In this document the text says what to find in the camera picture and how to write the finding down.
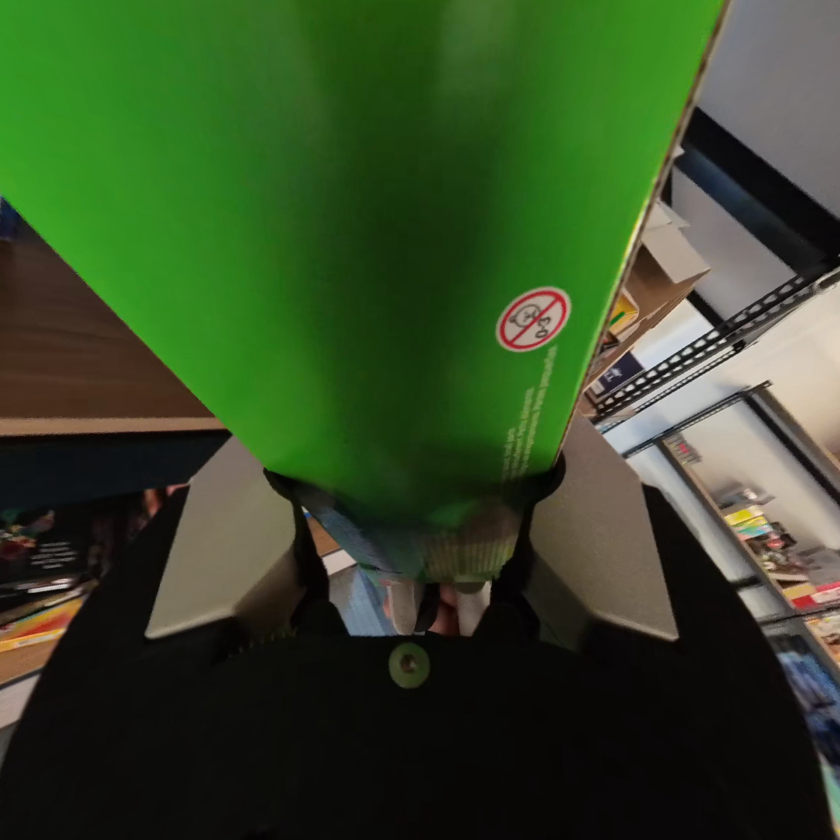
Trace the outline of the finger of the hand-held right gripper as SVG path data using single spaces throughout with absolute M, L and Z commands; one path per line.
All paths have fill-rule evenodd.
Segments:
M 422 583 L 395 580 L 388 584 L 388 614 L 397 634 L 412 636 L 422 604 Z
M 485 614 L 491 596 L 490 581 L 458 583 L 458 633 L 472 636 Z

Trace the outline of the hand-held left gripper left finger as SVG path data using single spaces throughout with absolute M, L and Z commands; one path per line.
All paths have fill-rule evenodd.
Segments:
M 257 635 L 329 601 L 329 575 L 305 509 L 283 497 L 231 437 L 187 488 L 145 636 L 182 634 L 233 618 Z

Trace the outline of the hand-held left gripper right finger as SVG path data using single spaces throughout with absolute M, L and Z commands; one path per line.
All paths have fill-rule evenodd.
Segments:
M 643 484 L 589 419 L 573 415 L 537 488 L 492 599 L 526 602 L 555 643 L 583 643 L 605 627 L 676 642 Z

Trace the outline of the large green toy box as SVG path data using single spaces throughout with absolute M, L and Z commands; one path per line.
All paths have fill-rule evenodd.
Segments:
M 2 2 L 2 196 L 368 570 L 492 580 L 727 5 Z

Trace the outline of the navy blue box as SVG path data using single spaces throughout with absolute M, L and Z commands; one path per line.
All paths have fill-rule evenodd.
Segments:
M 587 389 L 587 394 L 594 402 L 597 402 L 644 372 L 646 372 L 645 366 L 632 352 L 627 352 L 604 370 Z

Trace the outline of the black picture toy box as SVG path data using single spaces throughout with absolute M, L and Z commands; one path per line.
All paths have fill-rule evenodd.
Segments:
M 89 504 L 3 509 L 2 592 L 93 571 L 102 560 L 98 529 Z

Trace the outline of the orange yellow toy box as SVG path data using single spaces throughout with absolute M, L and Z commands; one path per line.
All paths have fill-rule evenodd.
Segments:
M 67 631 L 87 598 L 79 595 L 2 625 L 1 653 L 56 641 Z

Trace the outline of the stack of colourful toy boxes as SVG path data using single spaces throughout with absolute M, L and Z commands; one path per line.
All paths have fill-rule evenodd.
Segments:
M 716 500 L 719 512 L 759 569 L 759 581 L 784 609 L 767 615 L 781 630 L 792 614 L 819 648 L 839 659 L 839 559 L 834 542 L 822 539 L 819 507 L 793 507 L 760 486 L 733 486 Z

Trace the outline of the brown cardboard box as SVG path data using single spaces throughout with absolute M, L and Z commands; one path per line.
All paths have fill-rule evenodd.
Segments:
M 601 348 L 584 381 L 585 399 L 597 404 L 608 393 L 611 370 L 635 345 L 687 299 L 709 271 L 695 251 L 685 229 L 688 223 L 673 209 L 657 201 L 647 216 L 632 268 L 614 300 Z

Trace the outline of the black perforated rack frame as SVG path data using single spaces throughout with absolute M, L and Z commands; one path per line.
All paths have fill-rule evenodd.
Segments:
M 814 298 L 834 289 L 838 260 L 820 276 L 796 276 L 763 295 L 595 403 L 590 417 L 608 432 L 662 402 L 756 343 L 766 332 Z

